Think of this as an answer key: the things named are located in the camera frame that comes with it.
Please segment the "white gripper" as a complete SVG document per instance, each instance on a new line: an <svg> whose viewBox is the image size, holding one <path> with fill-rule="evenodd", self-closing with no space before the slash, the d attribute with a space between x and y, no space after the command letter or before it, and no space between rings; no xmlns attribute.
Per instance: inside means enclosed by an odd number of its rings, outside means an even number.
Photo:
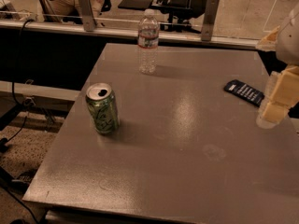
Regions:
<svg viewBox="0 0 299 224"><path fill-rule="evenodd" d="M256 123L260 128L272 129L299 102L299 67L296 66L299 65L299 3L280 27L274 28L257 43L256 49L276 51L280 61L293 64L281 72L273 71L265 86Z"/></svg>

